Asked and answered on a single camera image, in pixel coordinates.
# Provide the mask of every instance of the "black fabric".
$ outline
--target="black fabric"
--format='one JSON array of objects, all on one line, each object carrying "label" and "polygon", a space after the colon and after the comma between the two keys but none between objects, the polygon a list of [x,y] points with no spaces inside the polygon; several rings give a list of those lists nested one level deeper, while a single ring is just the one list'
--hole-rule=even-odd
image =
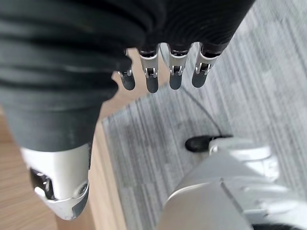
[{"label": "black fabric", "polygon": [[[40,151],[91,140],[128,47],[221,53],[253,0],[1,0],[0,103],[17,142]],[[155,92],[158,88],[155,80]]]}]

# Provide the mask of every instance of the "robotic hand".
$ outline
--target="robotic hand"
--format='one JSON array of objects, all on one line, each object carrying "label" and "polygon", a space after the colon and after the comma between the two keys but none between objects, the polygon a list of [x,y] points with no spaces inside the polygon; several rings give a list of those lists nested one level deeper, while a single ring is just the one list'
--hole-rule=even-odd
[{"label": "robotic hand", "polygon": [[[170,86],[178,89],[189,48],[200,42],[192,77],[200,87],[253,2],[1,0],[0,103],[45,204],[67,220],[82,212],[95,124],[102,102],[117,91],[113,71],[126,89],[135,85],[127,48],[138,48],[147,88],[156,92],[159,44],[168,44]],[[221,181],[199,186],[230,198],[225,187]]]}]

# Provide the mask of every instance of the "white robot part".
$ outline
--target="white robot part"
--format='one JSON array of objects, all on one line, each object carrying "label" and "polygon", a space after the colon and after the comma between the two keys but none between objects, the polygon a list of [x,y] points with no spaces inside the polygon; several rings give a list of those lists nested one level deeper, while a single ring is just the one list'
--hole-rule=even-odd
[{"label": "white robot part", "polygon": [[40,199],[62,219],[78,217],[89,193],[89,145],[58,152],[21,148],[21,152]]},{"label": "white robot part", "polygon": [[[217,139],[210,147],[210,157],[185,176],[170,196],[158,230],[250,230],[255,226],[307,230],[306,202],[273,182],[279,172],[248,164],[273,159],[269,148],[238,138]],[[273,161],[277,170],[277,158]]]}]

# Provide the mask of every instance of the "gray carpet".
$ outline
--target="gray carpet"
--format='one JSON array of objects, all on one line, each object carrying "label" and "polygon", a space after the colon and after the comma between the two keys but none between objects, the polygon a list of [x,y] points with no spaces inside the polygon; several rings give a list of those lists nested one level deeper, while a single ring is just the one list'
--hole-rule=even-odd
[{"label": "gray carpet", "polygon": [[269,143],[282,179],[307,199],[307,1],[258,0],[204,87],[191,75],[105,119],[108,147],[129,230],[153,230],[181,178],[206,154],[184,149],[189,137],[225,134]]}]

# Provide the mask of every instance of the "wooden floor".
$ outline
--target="wooden floor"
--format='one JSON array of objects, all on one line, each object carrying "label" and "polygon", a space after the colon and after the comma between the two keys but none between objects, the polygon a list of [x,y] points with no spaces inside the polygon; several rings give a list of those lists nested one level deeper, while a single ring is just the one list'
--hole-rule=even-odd
[{"label": "wooden floor", "polygon": [[[113,114],[127,104],[146,95],[146,81],[136,50],[129,50],[133,60],[136,87],[127,91],[117,73],[113,79],[118,93],[105,102],[100,119]],[[159,84],[168,81],[169,71],[159,60]],[[84,212],[73,221],[64,221],[54,214],[34,194],[28,171],[17,145],[6,127],[0,108],[0,229],[2,230],[125,230],[113,168],[102,126],[97,126],[89,171],[90,194]]]}]

